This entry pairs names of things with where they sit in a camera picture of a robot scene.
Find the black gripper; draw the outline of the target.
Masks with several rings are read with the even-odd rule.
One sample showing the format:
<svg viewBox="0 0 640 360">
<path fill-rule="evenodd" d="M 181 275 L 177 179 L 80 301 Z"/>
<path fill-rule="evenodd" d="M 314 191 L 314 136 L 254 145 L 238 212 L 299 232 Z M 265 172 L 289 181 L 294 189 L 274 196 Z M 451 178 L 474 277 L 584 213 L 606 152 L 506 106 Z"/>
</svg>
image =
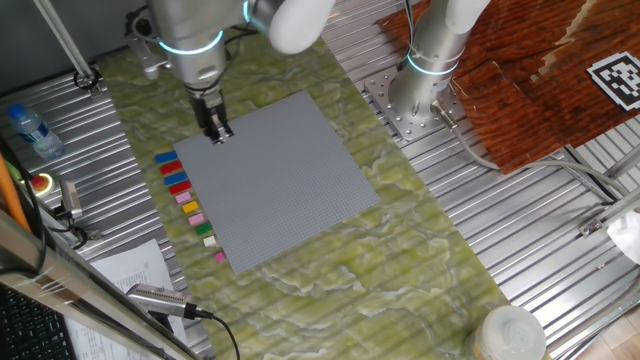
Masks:
<svg viewBox="0 0 640 360">
<path fill-rule="evenodd" d="M 191 107 L 199 127 L 203 128 L 203 133 L 214 144 L 222 144 L 227 138 L 234 136 L 234 132 L 228 124 L 224 110 L 224 96 L 221 93 L 192 97 Z"/>
</svg>

